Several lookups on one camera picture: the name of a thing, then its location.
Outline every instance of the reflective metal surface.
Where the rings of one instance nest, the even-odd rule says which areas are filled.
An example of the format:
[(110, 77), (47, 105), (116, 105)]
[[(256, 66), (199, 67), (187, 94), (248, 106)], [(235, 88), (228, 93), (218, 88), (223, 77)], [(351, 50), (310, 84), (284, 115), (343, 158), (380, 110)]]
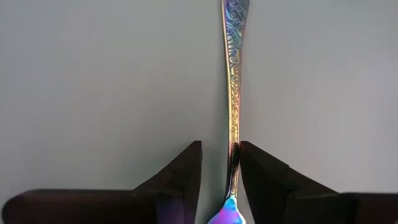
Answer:
[(246, 223), (236, 206), (239, 178), (239, 114), (244, 27), (249, 0), (221, 0), (228, 80), (228, 170), (223, 208), (208, 223)]

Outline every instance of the spoon handle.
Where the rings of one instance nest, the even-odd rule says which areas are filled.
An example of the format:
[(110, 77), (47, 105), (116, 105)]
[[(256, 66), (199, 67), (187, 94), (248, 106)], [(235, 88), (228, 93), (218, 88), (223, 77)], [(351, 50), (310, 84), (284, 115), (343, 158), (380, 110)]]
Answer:
[(228, 76), (228, 167), (226, 198), (236, 195), (239, 179), (239, 112), (244, 27), (249, 0), (221, 0)]

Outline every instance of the iridescent spoon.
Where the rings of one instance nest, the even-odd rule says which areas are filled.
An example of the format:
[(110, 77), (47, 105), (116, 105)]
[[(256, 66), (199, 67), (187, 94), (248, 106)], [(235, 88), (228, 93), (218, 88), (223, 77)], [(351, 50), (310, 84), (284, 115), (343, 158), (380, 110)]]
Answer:
[(239, 110), (241, 96), (241, 64), (244, 26), (249, 0), (221, 0), (225, 57), (228, 76), (228, 170), (223, 208), (208, 224), (245, 224), (237, 202), (239, 178)]

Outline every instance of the engraved pattern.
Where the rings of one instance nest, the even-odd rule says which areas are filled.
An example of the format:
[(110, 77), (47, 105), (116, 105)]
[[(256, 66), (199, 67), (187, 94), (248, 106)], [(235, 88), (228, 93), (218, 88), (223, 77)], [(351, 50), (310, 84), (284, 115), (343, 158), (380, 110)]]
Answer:
[(226, 197), (229, 197), (236, 195), (238, 189), (241, 53), (249, 0), (222, 1), (229, 99), (229, 149), (226, 189)]

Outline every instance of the light gray background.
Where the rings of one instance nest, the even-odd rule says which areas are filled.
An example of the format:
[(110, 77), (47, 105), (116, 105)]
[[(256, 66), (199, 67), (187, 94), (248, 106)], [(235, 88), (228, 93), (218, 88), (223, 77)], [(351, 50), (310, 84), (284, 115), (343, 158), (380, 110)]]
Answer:
[[(397, 11), (252, 0), (242, 139), (333, 189), (398, 192)], [(220, 19), (218, 0), (0, 0), (0, 202), (132, 189), (199, 139), (205, 223), (225, 184)]]

